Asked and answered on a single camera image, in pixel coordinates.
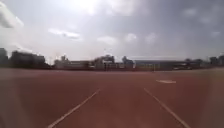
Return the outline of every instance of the white lane line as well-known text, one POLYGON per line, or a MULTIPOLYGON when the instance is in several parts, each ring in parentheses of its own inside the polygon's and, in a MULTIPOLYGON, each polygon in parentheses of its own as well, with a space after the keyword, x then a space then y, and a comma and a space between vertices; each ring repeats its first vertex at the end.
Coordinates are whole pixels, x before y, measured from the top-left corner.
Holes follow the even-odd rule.
POLYGON ((59 119, 57 119, 56 121, 54 121, 52 124, 48 125, 47 128, 53 128, 55 127, 57 124, 59 124, 61 121, 63 121, 67 116, 69 116, 70 114, 72 114, 74 111, 76 111, 77 109, 79 109, 80 107, 82 107, 82 105, 84 105, 88 100, 90 100, 93 96, 95 96, 96 94, 98 94, 100 91, 100 89, 98 89, 96 92, 94 92, 91 96, 89 96, 87 99, 85 99, 82 103, 80 103, 79 105, 77 105, 76 107, 70 109, 66 114, 64 114, 62 117, 60 117, 59 119))
POLYGON ((173 81, 173 80, 156 80, 157 82, 160 82, 160 83, 164 83, 164 84, 175 84, 177 83, 176 81, 173 81))
POLYGON ((152 96, 168 113, 170 113, 177 121, 179 121, 185 128, 191 128, 184 120, 182 120, 176 113, 167 107, 162 101, 156 98, 149 90, 145 89, 146 93, 152 96))

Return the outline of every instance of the red running track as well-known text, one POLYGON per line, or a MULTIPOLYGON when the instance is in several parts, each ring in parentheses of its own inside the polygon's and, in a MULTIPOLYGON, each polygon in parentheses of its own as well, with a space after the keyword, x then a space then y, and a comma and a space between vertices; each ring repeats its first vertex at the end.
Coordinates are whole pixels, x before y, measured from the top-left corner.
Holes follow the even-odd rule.
POLYGON ((223 70, 0 71, 0 128, 224 127, 223 70))

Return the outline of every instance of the ground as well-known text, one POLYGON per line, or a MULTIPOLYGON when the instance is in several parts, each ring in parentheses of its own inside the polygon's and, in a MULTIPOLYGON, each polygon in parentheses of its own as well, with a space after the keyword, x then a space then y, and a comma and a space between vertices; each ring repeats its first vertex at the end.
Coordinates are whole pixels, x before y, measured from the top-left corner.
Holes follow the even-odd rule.
POLYGON ((0 69, 0 128, 223 128, 223 76, 0 69))

